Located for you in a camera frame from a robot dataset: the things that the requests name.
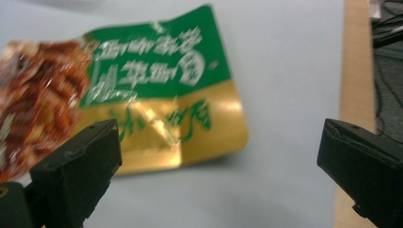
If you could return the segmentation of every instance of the black cable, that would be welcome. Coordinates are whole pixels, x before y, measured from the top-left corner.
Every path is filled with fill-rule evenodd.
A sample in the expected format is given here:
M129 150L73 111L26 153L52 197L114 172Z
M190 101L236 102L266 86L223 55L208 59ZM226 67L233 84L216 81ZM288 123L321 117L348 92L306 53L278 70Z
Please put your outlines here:
M389 83L386 82L386 79L384 78L383 71L382 71L379 61L377 61L376 58L374 58L374 61L375 61L376 67L378 69L379 78L382 80L382 83L388 88L388 90L392 93L393 97L396 99L397 103L403 109L403 103L400 101L399 96L394 92L391 85L389 85Z
M387 11L389 14L391 14L391 15L394 15L394 16L396 16L397 14L399 14L399 13L397 13L397 12L395 12L395 11L393 11L391 8L389 8L386 4L387 3L403 3L403 1L399 1L399 0L385 0L385 1L383 1L382 3L381 3L381 7L382 7L382 9L384 9L385 11Z
M379 74L379 78L381 79L382 83L393 94L393 97L396 99L396 101L399 103L400 107L403 109L403 104L400 101L399 97L393 91L392 87L389 85L389 83L384 78L381 65L380 65L379 61L376 59L376 57L374 57L374 62L376 64L376 68L377 68L377 71L378 71L378 74ZM377 135L378 136L385 136L386 138L388 138L388 139L390 139L390 140L392 140L392 141L394 141L396 143L403 144L402 141L395 139L394 137L386 134L385 131L384 131L385 130L385 121L383 120L383 118L380 115L381 112L382 112L382 108L383 108L382 92L381 92L379 84L378 84L378 82L376 80L374 81L374 84L375 84L375 91L376 91L376 97L377 97L377 108L376 108L375 116L379 120L379 125L380 125L380 127L376 128L376 130L378 132Z
M385 28L385 27L394 27L394 26L401 26L403 24L403 20L398 20L398 21L393 21L393 22L379 22L382 23L381 25L375 24L374 26L378 25L375 27L375 29L377 27L381 27L381 28Z
M386 30L377 31L376 33L373 33L373 36L378 36L378 35L384 34L384 33L391 33L391 30L388 28Z
M399 17L401 17L401 16L403 16L403 13L399 13L399 14L397 14L396 16L393 16L393 17L391 17L391 18L389 18L389 19L386 19L386 20L384 20L384 21L381 21L381 22L379 22L379 23L373 25L373 29L376 29L376 28L378 28L378 27L380 27L380 26L383 26L383 25L385 25L387 22L390 22L390 21L392 21L393 19L399 18Z
M403 29L391 32L383 37L374 37L373 48L382 48L403 40Z

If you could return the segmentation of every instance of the plastic food bag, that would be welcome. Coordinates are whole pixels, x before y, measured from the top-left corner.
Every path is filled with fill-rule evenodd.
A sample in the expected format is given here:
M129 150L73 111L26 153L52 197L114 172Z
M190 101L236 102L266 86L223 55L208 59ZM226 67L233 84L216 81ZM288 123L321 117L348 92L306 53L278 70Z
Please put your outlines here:
M67 42L11 42L0 60L0 181L94 122L118 119L118 174L243 148L247 129L209 6Z

